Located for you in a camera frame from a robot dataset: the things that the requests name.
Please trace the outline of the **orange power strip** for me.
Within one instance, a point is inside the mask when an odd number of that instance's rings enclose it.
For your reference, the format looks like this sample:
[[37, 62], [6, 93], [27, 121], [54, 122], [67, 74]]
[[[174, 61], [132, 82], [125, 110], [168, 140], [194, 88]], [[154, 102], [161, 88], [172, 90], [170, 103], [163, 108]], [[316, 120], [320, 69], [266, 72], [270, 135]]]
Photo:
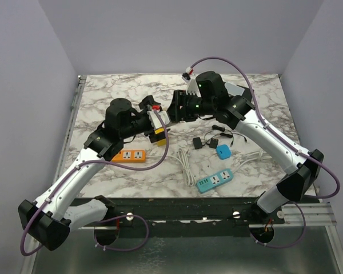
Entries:
[[111, 161], [115, 163], [144, 163], [146, 162], [146, 151], [121, 150]]

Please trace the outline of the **teal power strip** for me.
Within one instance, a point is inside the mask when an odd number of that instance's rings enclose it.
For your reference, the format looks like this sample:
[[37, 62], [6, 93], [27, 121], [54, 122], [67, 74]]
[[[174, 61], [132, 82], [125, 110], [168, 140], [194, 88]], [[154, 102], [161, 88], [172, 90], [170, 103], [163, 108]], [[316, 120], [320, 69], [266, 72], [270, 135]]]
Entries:
[[226, 168], [215, 174], [207, 176], [196, 182], [196, 187], [201, 194], [211, 191], [219, 186], [222, 186], [228, 182], [231, 182], [234, 178], [234, 174], [231, 169]]

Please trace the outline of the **yellow cube socket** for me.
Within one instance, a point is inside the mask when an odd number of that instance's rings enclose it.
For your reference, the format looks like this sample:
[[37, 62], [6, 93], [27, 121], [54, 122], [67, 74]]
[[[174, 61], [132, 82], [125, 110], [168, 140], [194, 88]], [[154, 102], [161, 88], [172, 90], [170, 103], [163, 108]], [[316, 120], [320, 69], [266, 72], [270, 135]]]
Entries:
[[163, 128], [159, 128], [155, 130], [155, 137], [156, 137], [156, 145], [158, 147], [165, 146], [166, 145], [166, 138], [165, 138], [165, 131]]

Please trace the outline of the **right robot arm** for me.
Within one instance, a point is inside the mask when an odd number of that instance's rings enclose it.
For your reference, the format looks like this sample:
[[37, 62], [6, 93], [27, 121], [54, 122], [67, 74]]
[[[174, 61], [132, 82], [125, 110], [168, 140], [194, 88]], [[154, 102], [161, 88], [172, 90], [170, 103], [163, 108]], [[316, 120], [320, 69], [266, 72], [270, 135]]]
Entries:
[[193, 122], [199, 116], [211, 115], [216, 121], [251, 139], [278, 163], [286, 175], [264, 192], [251, 209], [252, 219], [264, 223], [272, 212], [289, 201], [298, 202], [317, 179], [324, 159], [319, 150], [309, 151], [289, 139], [265, 119], [260, 119], [247, 88], [224, 82], [214, 71], [192, 76], [182, 74], [186, 90], [173, 93], [167, 110], [171, 122]]

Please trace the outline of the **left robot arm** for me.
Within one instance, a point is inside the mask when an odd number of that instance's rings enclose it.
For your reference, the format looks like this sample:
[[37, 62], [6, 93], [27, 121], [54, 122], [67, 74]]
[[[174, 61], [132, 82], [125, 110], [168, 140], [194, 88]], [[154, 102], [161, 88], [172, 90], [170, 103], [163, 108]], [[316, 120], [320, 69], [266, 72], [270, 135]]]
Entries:
[[112, 100], [104, 121], [89, 135], [73, 164], [42, 195], [32, 202], [24, 200], [18, 206], [23, 228], [21, 254], [34, 254], [33, 251], [25, 251], [26, 235], [36, 239], [40, 247], [53, 251], [76, 228], [93, 222], [111, 224], [115, 212], [106, 198], [94, 198], [78, 207], [71, 206], [71, 203], [104, 166], [123, 167], [112, 160], [123, 149], [125, 139], [138, 134], [147, 135], [159, 128], [165, 130], [169, 124], [167, 111], [152, 96], [141, 102], [141, 111], [134, 109], [125, 98]]

